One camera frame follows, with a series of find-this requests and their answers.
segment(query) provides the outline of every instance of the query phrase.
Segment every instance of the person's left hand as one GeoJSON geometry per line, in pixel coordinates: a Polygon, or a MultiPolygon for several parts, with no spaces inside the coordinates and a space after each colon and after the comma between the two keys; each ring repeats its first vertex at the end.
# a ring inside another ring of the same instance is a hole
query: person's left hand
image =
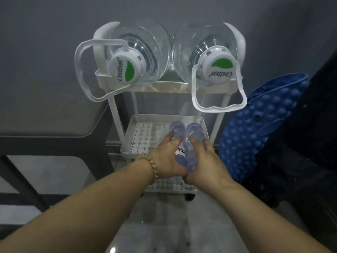
{"type": "Polygon", "coordinates": [[[172,140],[174,131],[165,136],[156,149],[149,153],[158,167],[158,175],[160,179],[168,179],[176,176],[186,176],[188,170],[175,161],[175,153],[177,147],[183,141],[183,136],[172,140]]]}

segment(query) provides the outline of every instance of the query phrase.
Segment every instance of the white bottle cap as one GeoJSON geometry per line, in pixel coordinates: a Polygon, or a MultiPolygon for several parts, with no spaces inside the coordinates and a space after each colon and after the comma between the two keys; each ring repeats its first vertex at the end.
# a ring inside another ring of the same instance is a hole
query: white bottle cap
{"type": "Polygon", "coordinates": [[[235,75],[237,63],[226,47],[212,46],[201,54],[198,65],[203,80],[223,84],[235,75]]]}
{"type": "Polygon", "coordinates": [[[134,48],[120,48],[110,59],[107,68],[117,82],[133,84],[141,80],[146,71],[146,63],[143,55],[134,48]]]}

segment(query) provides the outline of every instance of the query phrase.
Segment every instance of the tiled floor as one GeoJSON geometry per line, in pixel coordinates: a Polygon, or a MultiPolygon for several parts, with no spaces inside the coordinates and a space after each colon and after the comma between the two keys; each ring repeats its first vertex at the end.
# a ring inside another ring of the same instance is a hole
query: tiled floor
{"type": "MultiPolygon", "coordinates": [[[[95,181],[76,157],[10,159],[39,193],[72,194],[95,181]]],[[[126,165],[122,157],[112,162],[116,170],[126,165]]],[[[0,180],[0,192],[15,190],[0,180]]],[[[31,206],[0,205],[1,224],[25,224],[39,214],[31,206]]],[[[202,192],[191,202],[183,195],[145,193],[107,249],[113,251],[248,252],[224,210],[202,192]]]]}

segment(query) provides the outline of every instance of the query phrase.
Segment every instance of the perforated shelf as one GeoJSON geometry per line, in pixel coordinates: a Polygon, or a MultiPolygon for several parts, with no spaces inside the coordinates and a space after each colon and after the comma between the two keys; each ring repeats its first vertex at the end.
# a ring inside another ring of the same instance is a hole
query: perforated shelf
{"type": "MultiPolygon", "coordinates": [[[[181,121],[188,125],[195,121],[195,117],[178,115],[138,115],[138,117],[135,117],[133,115],[121,147],[123,157],[135,159],[142,153],[149,153],[162,141],[169,132],[170,124],[174,121],[181,121]]],[[[203,119],[201,119],[200,124],[204,129],[205,137],[209,138],[203,119]]],[[[195,194],[197,188],[185,184],[181,177],[173,177],[160,179],[153,185],[148,186],[145,191],[195,194]]]]}

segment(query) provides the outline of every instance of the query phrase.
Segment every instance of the black wheel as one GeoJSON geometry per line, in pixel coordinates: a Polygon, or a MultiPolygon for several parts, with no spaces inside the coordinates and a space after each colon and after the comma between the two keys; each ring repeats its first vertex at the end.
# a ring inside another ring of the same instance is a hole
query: black wheel
{"type": "Polygon", "coordinates": [[[195,194],[185,194],[185,201],[191,201],[195,196],[195,194]]]}

